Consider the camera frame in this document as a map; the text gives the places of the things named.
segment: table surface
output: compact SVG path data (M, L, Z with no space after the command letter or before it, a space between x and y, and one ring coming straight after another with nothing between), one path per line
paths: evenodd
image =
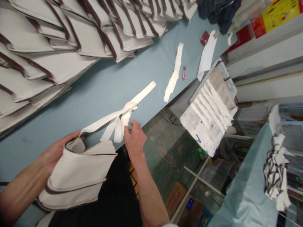
M11 181L52 143L68 133L122 109L153 80L156 87L138 104L131 120L145 125L165 107L167 103L163 101L164 91L174 70L179 43L184 43L181 70L169 101L197 76L203 50L200 43L203 32L219 30L219 27L200 19L196 11L189 24L181 20L171 23L168 29L162 38L155 39L155 44L140 49L136 58L125 59L118 64L112 59L101 59L72 84L71 91L40 110L2 140L0 181ZM213 61L229 47L227 38L227 35L219 35ZM183 81L184 65L187 77ZM104 130L105 126L88 135L88 147L99 142ZM114 145L118 149L123 144L124 141Z

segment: pink utility knife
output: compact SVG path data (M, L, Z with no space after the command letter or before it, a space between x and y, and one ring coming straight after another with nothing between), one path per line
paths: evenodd
M186 66L183 66L183 80L186 78Z

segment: red object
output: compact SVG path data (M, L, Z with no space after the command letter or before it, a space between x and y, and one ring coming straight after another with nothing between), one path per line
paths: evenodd
M252 23L252 29L253 32L255 33L256 38L259 38L266 34L266 29L262 15Z
M234 45L232 45L231 47L229 47L227 49L227 51L225 51L223 53L224 54L227 54L228 52L236 49L237 47L243 45L244 43L247 43L248 41L252 40L254 35L252 33L252 31L250 30L250 27L249 25L246 25L244 28L242 28L240 31L238 31L236 33L237 35L237 41Z
M186 79L186 66L183 66L183 80Z
M209 33L207 31L205 31L200 40L200 42L202 43L203 46L205 46L207 44L208 39L209 39Z

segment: cloth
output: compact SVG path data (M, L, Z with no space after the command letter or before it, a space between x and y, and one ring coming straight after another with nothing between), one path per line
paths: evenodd
M241 0L200 0L198 11L202 19L208 18L211 24L218 24L221 34L225 35L240 6Z
M49 227L131 226L141 227L139 200L129 175L127 158L122 150L107 174L108 184L98 201L66 211L56 211Z

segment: right hand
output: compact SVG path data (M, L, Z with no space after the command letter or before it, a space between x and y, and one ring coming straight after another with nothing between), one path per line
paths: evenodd
M137 163L140 163L142 159L145 161L143 152L143 145L147 139L147 136L143 132L141 125L137 121L130 121L132 125L129 133L127 126L124 127L125 146L128 151L129 158L134 167Z

